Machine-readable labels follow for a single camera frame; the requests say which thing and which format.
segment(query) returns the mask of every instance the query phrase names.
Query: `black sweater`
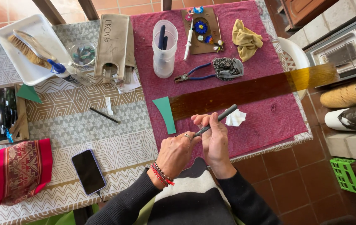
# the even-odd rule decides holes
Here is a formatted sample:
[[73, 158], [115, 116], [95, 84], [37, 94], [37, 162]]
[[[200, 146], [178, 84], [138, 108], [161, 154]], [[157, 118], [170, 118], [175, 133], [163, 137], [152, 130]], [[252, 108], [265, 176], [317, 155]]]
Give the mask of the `black sweater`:
[[[99, 212], [91, 216], [87, 225], [131, 225], [138, 218], [139, 211], [161, 190], [157, 189], [145, 169], [139, 179], [113, 197]], [[196, 172], [197, 178], [206, 177]], [[175, 179], [174, 188], [179, 185]], [[257, 194], [255, 189], [239, 172], [228, 179], [218, 180], [226, 199], [232, 208], [232, 213], [246, 225], [278, 225], [278, 217]], [[206, 192], [180, 192], [167, 194], [156, 200], [151, 210], [148, 224], [235, 224], [228, 207], [224, 204], [216, 187]]]

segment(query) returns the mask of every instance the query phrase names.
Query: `blue-handled pliers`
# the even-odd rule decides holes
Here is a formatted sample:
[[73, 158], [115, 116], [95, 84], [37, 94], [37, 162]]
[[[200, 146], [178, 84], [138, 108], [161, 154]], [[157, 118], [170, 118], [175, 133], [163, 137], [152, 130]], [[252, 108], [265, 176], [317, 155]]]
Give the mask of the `blue-handled pliers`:
[[189, 73], [184, 73], [183, 75], [175, 77], [174, 82], [179, 83], [179, 82], [187, 80], [187, 79], [189, 79], [189, 80], [203, 80], [203, 79], [207, 79], [210, 77], [215, 77], [215, 74], [208, 75], [208, 76], [202, 76], [202, 77], [189, 77], [189, 75], [192, 74], [193, 72], [195, 72], [196, 70], [206, 67], [206, 66], [209, 66], [209, 65], [211, 65], [211, 62], [206, 63], [204, 65], [197, 66], [195, 69], [192, 69]]

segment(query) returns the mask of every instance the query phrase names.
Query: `green paper triangle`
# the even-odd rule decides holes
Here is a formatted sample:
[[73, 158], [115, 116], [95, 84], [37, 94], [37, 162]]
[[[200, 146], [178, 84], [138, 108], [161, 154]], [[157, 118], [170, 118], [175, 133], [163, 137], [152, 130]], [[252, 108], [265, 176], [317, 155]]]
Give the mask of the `green paper triangle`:
[[21, 88], [16, 93], [16, 96], [31, 100], [31, 101], [34, 101], [37, 103], [42, 103], [39, 96], [37, 96], [35, 88], [33, 88], [33, 86], [28, 86], [26, 84], [22, 84]]
[[177, 131], [175, 130], [175, 124], [174, 124], [174, 119], [172, 118], [170, 100], [168, 99], [168, 97], [155, 99], [153, 100], [153, 103], [155, 104], [155, 106], [163, 116], [168, 134], [170, 135], [176, 133]]

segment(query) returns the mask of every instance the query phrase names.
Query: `white paper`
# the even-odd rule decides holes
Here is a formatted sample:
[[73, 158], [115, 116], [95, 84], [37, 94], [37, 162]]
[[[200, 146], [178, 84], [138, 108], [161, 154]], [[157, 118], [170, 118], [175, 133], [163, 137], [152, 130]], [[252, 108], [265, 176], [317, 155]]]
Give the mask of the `white paper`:
[[136, 72], [133, 71], [130, 74], [131, 74], [131, 83], [130, 84], [122, 84], [120, 86], [117, 86], [118, 92], [120, 94], [132, 92], [136, 88], [140, 87], [139, 79], [137, 78]]
[[105, 97], [105, 106], [107, 107], [107, 113], [109, 116], [114, 115], [113, 109], [111, 108], [111, 99], [110, 97]]
[[225, 124], [228, 126], [239, 126], [245, 120], [246, 120], [246, 113], [241, 112], [239, 111], [239, 109], [237, 109], [233, 113], [227, 116], [227, 120]]

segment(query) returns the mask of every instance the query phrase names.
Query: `ring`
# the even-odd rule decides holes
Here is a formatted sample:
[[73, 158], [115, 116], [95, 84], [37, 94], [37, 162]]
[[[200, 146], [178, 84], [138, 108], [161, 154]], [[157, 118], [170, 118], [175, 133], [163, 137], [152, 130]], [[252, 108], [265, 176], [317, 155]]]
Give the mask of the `ring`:
[[188, 134], [184, 134], [184, 136], [187, 137], [187, 138], [189, 138], [189, 141], [192, 140]]

